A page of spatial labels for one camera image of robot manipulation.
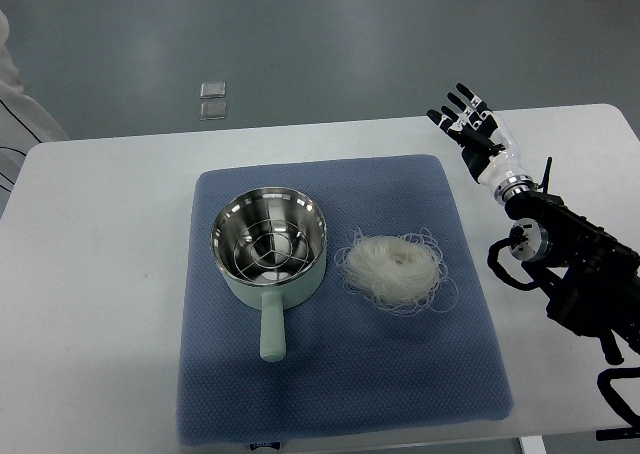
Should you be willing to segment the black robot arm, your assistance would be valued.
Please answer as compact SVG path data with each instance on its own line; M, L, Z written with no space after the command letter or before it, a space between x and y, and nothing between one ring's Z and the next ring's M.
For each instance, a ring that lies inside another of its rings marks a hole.
M597 387L624 428L599 430L599 441L636 439L639 415L615 389L636 380L624 366L617 342L639 349L639 255L603 228L571 211L548 184L524 174L505 177L494 189L514 224L494 243L487 264L505 284L520 291L541 289L548 318L578 336L599 340L608 368Z

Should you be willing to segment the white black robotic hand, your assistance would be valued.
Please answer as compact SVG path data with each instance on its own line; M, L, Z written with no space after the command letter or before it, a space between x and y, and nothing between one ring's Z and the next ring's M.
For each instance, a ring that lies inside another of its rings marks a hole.
M427 117L461 148L472 179L489 189L501 205L531 191L533 178L521 165L519 147L504 120L467 86L448 93L450 106L430 109Z

